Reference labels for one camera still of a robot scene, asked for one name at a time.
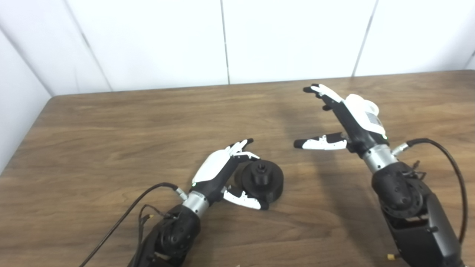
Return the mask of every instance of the robotic arm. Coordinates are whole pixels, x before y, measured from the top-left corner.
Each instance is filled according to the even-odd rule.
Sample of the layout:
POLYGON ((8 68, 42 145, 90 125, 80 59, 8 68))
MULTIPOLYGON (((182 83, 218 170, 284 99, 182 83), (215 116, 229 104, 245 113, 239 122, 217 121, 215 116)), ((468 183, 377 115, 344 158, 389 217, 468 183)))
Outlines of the robotic arm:
POLYGON ((414 167, 397 158, 417 140, 391 150, 378 119, 379 108, 373 102, 353 94, 343 99, 319 84, 304 88, 304 92, 315 93, 322 99, 325 103, 323 110, 333 110, 346 134, 332 133, 296 140, 294 147, 315 150, 346 148, 364 160, 372 173, 372 188, 379 197, 383 216, 399 250, 398 257, 411 267, 465 266, 461 259, 464 227, 459 242, 437 196, 422 181, 423 177, 414 167))
POLYGON ((250 198, 236 187, 226 187, 239 163, 259 157, 243 149, 253 139, 232 144, 213 152, 192 180, 190 193, 181 196, 184 202, 167 212, 143 241, 129 267, 179 267, 183 264, 194 239, 200 233, 200 220, 215 202, 226 199, 234 204, 257 210, 268 209, 268 203, 250 198))

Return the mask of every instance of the black cylindrical object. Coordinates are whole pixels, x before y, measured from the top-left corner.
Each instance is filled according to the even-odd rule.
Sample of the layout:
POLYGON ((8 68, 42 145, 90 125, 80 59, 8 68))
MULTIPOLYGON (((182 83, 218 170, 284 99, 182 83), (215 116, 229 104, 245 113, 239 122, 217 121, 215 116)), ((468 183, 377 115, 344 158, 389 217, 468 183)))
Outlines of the black cylindrical object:
POLYGON ((282 170, 277 164, 265 160, 248 164, 235 180, 249 196, 267 203, 276 201, 284 189, 282 170))

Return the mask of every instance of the wood grain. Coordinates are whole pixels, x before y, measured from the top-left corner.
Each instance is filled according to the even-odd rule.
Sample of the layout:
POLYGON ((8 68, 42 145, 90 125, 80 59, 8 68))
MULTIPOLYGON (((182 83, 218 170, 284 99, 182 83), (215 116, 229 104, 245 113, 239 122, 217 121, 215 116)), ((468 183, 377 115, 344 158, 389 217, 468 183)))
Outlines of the wood grain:
MULTIPOLYGON (((284 171, 282 197, 269 211, 213 205, 185 266, 406 266, 385 259, 395 246, 363 161, 347 151, 292 147, 294 139, 341 130, 320 100, 302 92, 315 82, 377 103, 393 146, 417 137, 443 144, 475 191, 475 71, 57 96, 0 178, 0 266, 79 265, 146 188, 162 181, 189 188, 212 151, 250 137, 248 149, 284 171)), ((417 159, 458 233, 450 164, 429 145, 401 156, 417 159)), ((144 202, 166 211, 179 199, 163 189, 144 202)), ((469 202, 464 260, 475 265, 469 202)), ((88 266, 126 266, 136 216, 88 266)))

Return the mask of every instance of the black cable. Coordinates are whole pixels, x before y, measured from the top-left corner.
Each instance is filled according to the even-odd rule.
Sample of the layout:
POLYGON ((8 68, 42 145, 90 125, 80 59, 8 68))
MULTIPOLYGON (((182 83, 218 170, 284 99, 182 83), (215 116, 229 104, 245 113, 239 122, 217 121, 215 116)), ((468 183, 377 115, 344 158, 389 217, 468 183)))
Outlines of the black cable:
POLYGON ((154 210, 158 215, 164 217, 164 218, 169 218, 171 217, 172 215, 169 214, 169 213, 163 213, 161 211, 159 211, 156 207, 152 206, 152 205, 149 205, 149 204, 145 204, 141 210, 145 209, 145 208, 151 208, 152 210, 154 210))
MULTIPOLYGON (((146 215, 145 217, 142 217, 143 210, 150 205, 143 205, 142 208, 140 209, 139 212, 139 238, 138 238, 138 244, 137 244, 137 251, 135 252, 135 255, 133 257, 133 264, 132 267, 136 267, 139 265, 139 258, 140 258, 140 252, 142 250, 142 239, 143 239, 143 227, 145 225, 145 222, 148 221, 152 217, 152 215, 146 215)), ((154 210, 158 211, 158 213, 161 215, 162 213, 153 207, 154 210)))
POLYGON ((132 211, 132 209, 137 205, 137 203, 139 203, 139 201, 145 196, 147 195, 148 193, 150 193, 150 191, 156 189, 156 188, 159 188, 159 187, 169 187, 171 189, 173 189, 174 191, 176 191, 178 189, 178 186, 172 184, 172 183, 169 183, 169 182, 162 182, 162 183, 159 183, 159 184, 156 184, 152 187, 150 187, 149 189, 145 190, 133 203, 132 205, 130 205, 130 207, 125 211, 125 213, 122 215, 122 217, 120 217, 120 219, 114 224, 114 226, 112 226, 112 228, 108 231, 108 233, 104 236, 104 238, 102 238, 101 242, 99 242, 99 244, 94 248, 94 250, 91 252, 91 254, 89 254, 89 256, 87 256, 87 258, 83 261, 83 263, 81 263, 81 265, 79 265, 79 267, 84 267, 88 261, 96 254, 96 252, 102 247, 102 245, 107 241, 107 239, 109 239, 109 237, 112 235, 112 233, 114 233, 114 231, 117 229, 117 227, 119 227, 119 225, 122 223, 122 221, 125 219, 125 217, 127 217, 127 215, 129 215, 129 213, 132 211))
POLYGON ((465 181, 464 177, 462 176, 462 172, 458 168, 457 163, 455 162, 455 159, 450 155, 447 149, 445 149, 441 144, 430 140, 428 138, 418 138, 414 140, 410 140, 406 142, 409 147, 418 144, 418 143, 429 143, 434 146, 436 146, 438 149, 440 149, 445 156, 448 158, 450 161, 450 164, 452 164, 452 167, 454 168, 455 174, 457 175, 458 178, 458 183, 460 184, 460 194, 462 195, 462 226, 460 227, 460 235, 458 236, 458 241, 460 244, 464 242, 465 238, 465 232, 467 230, 467 222, 468 222, 468 201, 467 201, 467 191, 465 189, 465 181))

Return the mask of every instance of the white wall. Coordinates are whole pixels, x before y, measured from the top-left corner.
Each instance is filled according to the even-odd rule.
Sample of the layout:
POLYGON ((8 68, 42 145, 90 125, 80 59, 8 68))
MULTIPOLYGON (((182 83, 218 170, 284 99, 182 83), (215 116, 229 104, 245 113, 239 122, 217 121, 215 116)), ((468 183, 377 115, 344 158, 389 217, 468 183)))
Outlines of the white wall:
POLYGON ((475 0, 2 0, 0 29, 0 171, 49 95, 475 69, 475 0))
POLYGON ((53 95, 110 91, 62 0, 2 0, 0 25, 53 95))
POLYGON ((375 0, 223 0, 232 84, 348 77, 375 0))
POLYGON ((219 0, 69 0, 114 91, 228 83, 219 0))
POLYGON ((471 58, 470 61, 468 62, 466 69, 473 69, 473 70, 475 70, 475 57, 474 57, 474 56, 472 56, 472 58, 471 58))
POLYGON ((475 0, 380 0, 357 76, 463 69, 475 50, 475 0))
POLYGON ((0 31, 0 173, 49 99, 0 31))

